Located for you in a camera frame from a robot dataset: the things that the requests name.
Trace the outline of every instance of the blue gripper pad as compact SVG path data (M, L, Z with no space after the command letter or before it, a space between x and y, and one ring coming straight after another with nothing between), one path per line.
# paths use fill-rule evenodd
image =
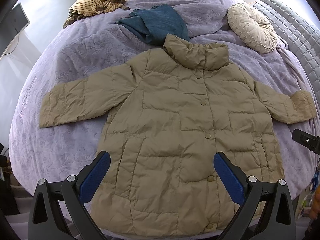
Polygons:
M83 183L79 188L79 202L83 205L84 203L90 202L94 193L97 191L101 181L107 173L111 164L111 158L109 153L103 153L103 156L92 168L88 176L84 179Z
M228 191L232 201L241 206L245 201L242 184L218 153L213 157L213 166Z

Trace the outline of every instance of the round cushion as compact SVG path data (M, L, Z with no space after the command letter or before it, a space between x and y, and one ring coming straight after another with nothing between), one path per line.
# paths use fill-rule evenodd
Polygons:
M276 49L277 35L269 20L249 4L237 3L228 9L231 29L251 49L268 53Z

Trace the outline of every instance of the purple blanket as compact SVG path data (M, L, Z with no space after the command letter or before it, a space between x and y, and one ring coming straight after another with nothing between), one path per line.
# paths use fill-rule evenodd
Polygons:
M192 43L227 44L230 60L255 80L278 92L287 95L300 89L312 92L303 68L294 55L281 48L283 43L279 42L274 52L260 54L249 49L230 30L226 13L229 6L237 2L242 0L129 0L126 6L149 9L167 3L186 22ZM94 159L106 116L39 129L41 101L57 83L87 77L154 48L140 41L126 28L114 24L115 20L128 17L130 12L132 10L117 9L68 26L51 42L30 72L13 117L9 147L13 172L31 194L39 179L46 178L49 182L64 180L70 174L77 174ZM274 121L285 179L292 198L309 184L317 157L293 142L291 132L298 128L319 135L319 124L318 117L293 125Z

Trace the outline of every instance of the bed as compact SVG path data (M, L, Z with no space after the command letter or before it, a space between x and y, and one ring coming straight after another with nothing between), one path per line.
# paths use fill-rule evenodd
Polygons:
M275 51L261 54L248 48L231 31L226 13L237 2L243 1L129 0L126 6L132 9L149 9L164 3L173 6L186 22L192 43L223 42L229 47L230 60L255 80L287 95L300 89L307 90L317 102L313 83L309 81L297 57L288 50L289 39L285 35L279 37ZM264 11L269 5L260 6ZM140 41L126 28L114 24L115 20L128 17L131 11L117 9L112 13L81 19L68 26L51 42L30 72L20 94L9 139L14 175L29 193L33 194L39 179L46 178L49 182L63 180L70 174L77 174L94 159L107 115L39 129L41 101L58 83L87 77L154 48ZM317 136L320 120L316 117L293 125L274 121L273 127L281 148L285 179L292 198L295 198L312 179L317 157L293 142L291 133L294 129L301 129ZM86 204L86 208L90 210L90 203ZM70 218L64 205L62 211L66 218ZM117 236L106 230L104 233ZM192 239L209 236L212 233Z

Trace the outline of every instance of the jacket sleeve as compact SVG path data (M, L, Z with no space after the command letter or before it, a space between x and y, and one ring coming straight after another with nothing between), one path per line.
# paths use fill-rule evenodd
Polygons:
M271 87L254 81L241 69L244 78L252 92L268 109L272 118L284 123L307 121L317 116L316 106L308 91L299 90L291 96L280 94Z
M145 51L125 64L105 68L85 79L56 85L42 101L39 126L55 126L105 114L138 86L147 62L148 51Z

